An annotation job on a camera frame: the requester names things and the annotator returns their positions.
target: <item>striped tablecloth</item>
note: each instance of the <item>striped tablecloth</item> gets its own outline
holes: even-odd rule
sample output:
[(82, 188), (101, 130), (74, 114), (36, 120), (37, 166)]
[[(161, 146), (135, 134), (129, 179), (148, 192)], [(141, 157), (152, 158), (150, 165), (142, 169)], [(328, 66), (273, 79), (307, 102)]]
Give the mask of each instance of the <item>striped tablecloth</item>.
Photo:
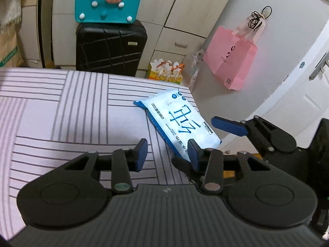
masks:
[[(143, 170), (133, 184), (186, 184), (173, 155), (145, 110), (133, 101), (176, 84), (102, 73), (50, 69), (0, 69), (0, 234), (12, 238), (25, 225), (16, 205), (19, 190), (81, 153), (109, 154), (148, 141)], [(101, 173), (111, 186), (111, 173)]]

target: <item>blue and white package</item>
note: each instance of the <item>blue and white package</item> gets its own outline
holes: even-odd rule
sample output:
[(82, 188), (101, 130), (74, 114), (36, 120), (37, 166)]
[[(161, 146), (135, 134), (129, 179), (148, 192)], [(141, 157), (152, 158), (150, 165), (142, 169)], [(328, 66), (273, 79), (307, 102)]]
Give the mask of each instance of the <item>blue and white package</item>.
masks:
[(178, 89), (169, 89), (142, 101), (135, 101), (134, 105), (147, 110), (150, 120), (166, 143), (188, 161), (189, 139), (194, 139), (201, 148), (217, 148), (221, 143)]

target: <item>suitcase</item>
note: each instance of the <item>suitcase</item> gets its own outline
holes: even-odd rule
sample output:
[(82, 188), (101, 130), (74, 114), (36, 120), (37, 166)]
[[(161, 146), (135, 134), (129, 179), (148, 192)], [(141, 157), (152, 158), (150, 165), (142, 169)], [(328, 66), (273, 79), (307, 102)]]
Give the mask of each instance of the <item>suitcase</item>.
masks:
[(147, 33), (133, 24), (80, 23), (77, 28), (76, 70), (135, 76)]

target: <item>white wall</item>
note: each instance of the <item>white wall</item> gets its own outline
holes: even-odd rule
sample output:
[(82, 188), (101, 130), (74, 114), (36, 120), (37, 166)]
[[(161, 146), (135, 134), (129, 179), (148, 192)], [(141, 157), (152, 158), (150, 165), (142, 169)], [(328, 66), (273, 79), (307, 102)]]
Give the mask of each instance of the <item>white wall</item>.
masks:
[[(257, 42), (258, 53), (244, 88), (227, 90), (208, 69), (199, 74), (193, 96), (207, 122), (215, 115), (240, 121), (253, 113), (300, 63), (329, 19), (329, 3), (324, 0), (229, 0), (205, 48), (218, 25), (234, 29), (266, 5), (273, 13)], [(226, 135), (216, 132), (221, 138)]]

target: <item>pink paper bag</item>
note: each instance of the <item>pink paper bag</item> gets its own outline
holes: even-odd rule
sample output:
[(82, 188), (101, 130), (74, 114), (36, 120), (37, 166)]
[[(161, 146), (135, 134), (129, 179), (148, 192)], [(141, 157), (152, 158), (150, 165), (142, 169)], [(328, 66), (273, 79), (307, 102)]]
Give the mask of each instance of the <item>pink paper bag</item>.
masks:
[(254, 31), (248, 27), (251, 18), (234, 31), (219, 26), (203, 58), (228, 89), (241, 90), (257, 53), (255, 43), (264, 30), (265, 19), (262, 17), (262, 25)]

